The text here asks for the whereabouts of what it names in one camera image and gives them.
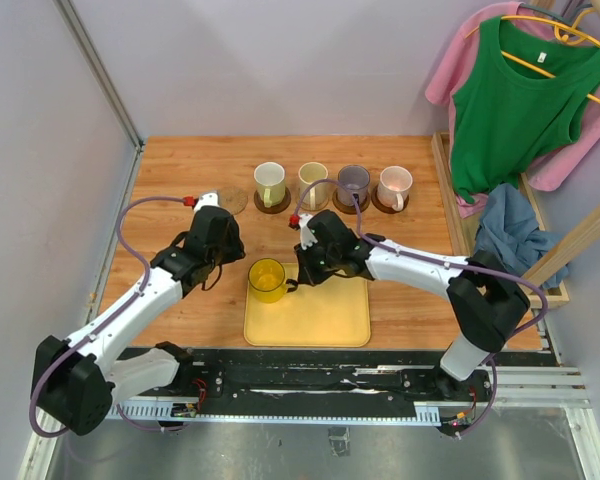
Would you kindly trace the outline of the white faceted mug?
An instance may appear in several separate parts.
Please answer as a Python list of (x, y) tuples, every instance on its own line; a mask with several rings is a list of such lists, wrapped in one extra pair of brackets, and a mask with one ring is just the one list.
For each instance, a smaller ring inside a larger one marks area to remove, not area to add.
[(269, 209), (280, 204), (286, 192), (284, 167), (276, 162), (265, 162), (254, 170), (259, 199)]

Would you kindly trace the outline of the cream mug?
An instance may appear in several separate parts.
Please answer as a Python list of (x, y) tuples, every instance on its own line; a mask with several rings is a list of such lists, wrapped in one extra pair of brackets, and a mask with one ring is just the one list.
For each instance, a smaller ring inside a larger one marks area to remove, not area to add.
[(329, 184), (326, 182), (318, 183), (308, 192), (306, 190), (311, 184), (318, 180), (327, 179), (329, 176), (328, 169), (325, 165), (318, 162), (309, 162), (302, 165), (298, 171), (299, 180), (299, 197), (303, 201), (308, 194), (312, 196), (324, 195), (328, 196)]

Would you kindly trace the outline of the dark brown wooden coaster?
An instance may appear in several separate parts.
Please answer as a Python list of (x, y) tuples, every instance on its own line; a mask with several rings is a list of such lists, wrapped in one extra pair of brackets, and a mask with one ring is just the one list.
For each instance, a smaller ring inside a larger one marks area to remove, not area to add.
[(285, 211), (289, 207), (289, 205), (291, 203), (291, 192), (290, 192), (289, 188), (286, 187), (285, 188), (285, 194), (284, 194), (284, 197), (283, 197), (282, 201), (280, 203), (274, 205), (274, 206), (271, 206), (271, 207), (266, 207), (264, 205), (264, 202), (260, 198), (260, 195), (259, 195), (258, 191), (254, 192), (254, 194), (253, 194), (253, 201), (254, 201), (255, 207), (259, 211), (261, 211), (261, 212), (263, 212), (265, 214), (270, 214), (270, 215), (279, 214), (279, 213)]
[(398, 213), (405, 211), (409, 204), (409, 200), (410, 200), (410, 197), (407, 196), (406, 199), (401, 204), (399, 204), (402, 206), (402, 208), (399, 210), (395, 210), (393, 207), (386, 206), (380, 201), (380, 199), (378, 197), (378, 186), (375, 186), (371, 193), (371, 202), (373, 203), (375, 208), (377, 210), (379, 210), (380, 212), (382, 212), (384, 214), (388, 214), (388, 215), (398, 214)]
[[(338, 197), (338, 193), (339, 191), (336, 190), (333, 194), (332, 194), (332, 201), (334, 206), (342, 213), (347, 214), (347, 215), (355, 215), (356, 214), (356, 209), (354, 205), (347, 205), (345, 203), (342, 203), (339, 200)], [(369, 195), (367, 195), (364, 199), (364, 201), (359, 205), (359, 210), (360, 212), (364, 212), (370, 205), (371, 203), (371, 197)]]

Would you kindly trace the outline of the pink mug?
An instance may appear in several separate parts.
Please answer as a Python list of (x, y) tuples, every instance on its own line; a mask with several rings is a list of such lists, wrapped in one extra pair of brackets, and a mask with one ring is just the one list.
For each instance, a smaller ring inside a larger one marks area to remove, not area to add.
[(378, 197), (380, 201), (395, 210), (402, 208), (401, 204), (413, 185), (411, 173), (401, 166), (389, 166), (379, 176)]

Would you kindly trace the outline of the purple black mug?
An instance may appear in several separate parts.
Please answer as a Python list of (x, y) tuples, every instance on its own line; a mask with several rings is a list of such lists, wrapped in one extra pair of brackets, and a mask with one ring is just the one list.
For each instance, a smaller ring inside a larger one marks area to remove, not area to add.
[(338, 173), (338, 201), (346, 207), (354, 207), (353, 197), (362, 205), (368, 195), (371, 176), (369, 171), (360, 165), (347, 165)]

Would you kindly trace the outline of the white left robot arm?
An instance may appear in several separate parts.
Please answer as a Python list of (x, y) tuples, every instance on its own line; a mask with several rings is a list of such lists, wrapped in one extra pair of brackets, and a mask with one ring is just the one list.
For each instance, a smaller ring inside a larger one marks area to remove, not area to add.
[(180, 396), (199, 386), (193, 357), (171, 342), (156, 344), (131, 359), (121, 353), (150, 323), (212, 272), (243, 259), (239, 225), (227, 210), (197, 207), (191, 226), (144, 263), (140, 279), (103, 314), (65, 339), (48, 336), (37, 347), (29, 421), (44, 411), (65, 431), (79, 436), (93, 431), (110, 409), (153, 388)]

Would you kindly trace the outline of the yellow glass mug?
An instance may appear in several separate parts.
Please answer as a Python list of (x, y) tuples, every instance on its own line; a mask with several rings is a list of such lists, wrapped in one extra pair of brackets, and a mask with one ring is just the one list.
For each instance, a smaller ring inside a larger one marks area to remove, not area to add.
[(254, 262), (248, 272), (249, 293), (259, 302), (272, 304), (298, 289), (298, 282), (287, 277), (277, 260), (263, 258)]

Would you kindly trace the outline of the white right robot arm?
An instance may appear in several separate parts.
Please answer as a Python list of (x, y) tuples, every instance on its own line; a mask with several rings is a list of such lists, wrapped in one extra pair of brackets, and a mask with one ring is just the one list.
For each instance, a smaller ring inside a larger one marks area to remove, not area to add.
[(358, 277), (407, 285), (449, 302), (460, 333), (432, 377), (443, 399), (454, 400), (467, 391), (476, 367), (502, 350), (530, 308), (514, 276), (488, 252), (444, 256), (380, 235), (358, 236), (331, 210), (294, 214), (289, 225), (300, 233), (294, 247), (299, 284), (317, 286), (333, 276)]

